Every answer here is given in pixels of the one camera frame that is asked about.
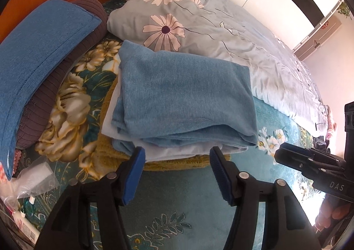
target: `blue cushion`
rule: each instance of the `blue cushion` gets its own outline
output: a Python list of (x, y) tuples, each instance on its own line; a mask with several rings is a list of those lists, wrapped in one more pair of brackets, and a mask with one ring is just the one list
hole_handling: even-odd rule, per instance
[(52, 70), (101, 19), (63, 0), (33, 10), (0, 44), (0, 162), (12, 176), (22, 111)]

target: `blue folded towel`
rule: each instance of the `blue folded towel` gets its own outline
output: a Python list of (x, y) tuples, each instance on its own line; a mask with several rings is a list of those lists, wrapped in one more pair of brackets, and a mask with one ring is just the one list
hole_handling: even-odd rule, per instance
[(100, 23), (75, 4), (48, 0), (0, 44), (0, 162), (8, 178), (24, 106), (52, 70)]
[(161, 147), (203, 141), (257, 143), (248, 67), (125, 40), (122, 89), (113, 113), (118, 131)]

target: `yellow knitted blanket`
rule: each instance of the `yellow knitted blanket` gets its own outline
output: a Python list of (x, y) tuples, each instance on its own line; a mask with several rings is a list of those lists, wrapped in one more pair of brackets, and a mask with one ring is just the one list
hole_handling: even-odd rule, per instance
[[(100, 114), (100, 129), (102, 128), (102, 124), (104, 118), (106, 116), (110, 100), (112, 98), (112, 94), (114, 88), (117, 84), (117, 79), (113, 82), (111, 88), (109, 89)], [(97, 147), (95, 152), (93, 153), (94, 159), (99, 160), (99, 164), (101, 167), (105, 168), (105, 172), (115, 171), (119, 165), (129, 159), (129, 156), (124, 154), (123, 152), (116, 151), (112, 147), (111, 138), (103, 135), (101, 132), (98, 134)], [(227, 160), (230, 160), (230, 155), (225, 155)], [(193, 169), (193, 168), (203, 168), (210, 165), (209, 164), (209, 156), (201, 155), (194, 156), (190, 158), (184, 159), (176, 159), (176, 160), (166, 160), (166, 161), (158, 161), (158, 162), (148, 162), (144, 166), (144, 170), (146, 171), (166, 171), (166, 170), (185, 170), (185, 169)]]

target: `black clamp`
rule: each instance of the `black clamp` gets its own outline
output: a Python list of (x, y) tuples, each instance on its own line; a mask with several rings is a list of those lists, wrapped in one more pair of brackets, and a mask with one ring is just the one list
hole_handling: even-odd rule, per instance
[[(317, 149), (304, 149), (284, 143), (275, 152), (276, 162), (293, 168), (313, 180), (312, 187), (331, 195), (331, 205), (338, 206), (354, 202), (354, 180), (352, 168), (344, 159)], [(330, 227), (317, 233), (322, 247), (328, 245), (344, 221), (331, 218)]]
[(321, 250), (307, 216), (288, 184), (258, 181), (226, 161), (219, 147), (210, 150), (210, 164), (224, 200), (237, 206), (224, 250), (251, 250), (259, 202), (266, 203), (262, 250)]
[(72, 179), (50, 213), (35, 250), (93, 250), (90, 203), (97, 203), (103, 249), (130, 250), (119, 206), (135, 195), (145, 164), (145, 150), (137, 147), (130, 160), (97, 182)]

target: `green floral blanket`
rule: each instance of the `green floral blanket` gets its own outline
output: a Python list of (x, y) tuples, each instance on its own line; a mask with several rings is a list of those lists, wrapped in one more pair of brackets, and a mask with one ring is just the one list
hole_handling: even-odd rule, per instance
[[(128, 0), (111, 0), (104, 4), (108, 13)], [(27, 218), (39, 230), (71, 178), (82, 182), (97, 179), (104, 165), (92, 168), (91, 155), (100, 130), (100, 109), (104, 97), (116, 78), (120, 63), (117, 55), (122, 41), (107, 36), (72, 69), (57, 95), (48, 126), (39, 142), (23, 152), (17, 172), (39, 155), (51, 160), (60, 186), (37, 196), (34, 207), (20, 201)], [(276, 164), (273, 156), (285, 141), (311, 147), (312, 137), (290, 118), (255, 98), (258, 146), (231, 160), (238, 168), (260, 180), (274, 182), (283, 178), (293, 189), (311, 222), (322, 202), (322, 193), (311, 181), (295, 170)], [(216, 250), (222, 249), (233, 220), (232, 207), (222, 199), (210, 167), (195, 170), (143, 172), (135, 199), (122, 208), (127, 234), (135, 250)], [(264, 205), (254, 249), (261, 248)], [(97, 208), (91, 205), (92, 237), (95, 249), (102, 249)]]

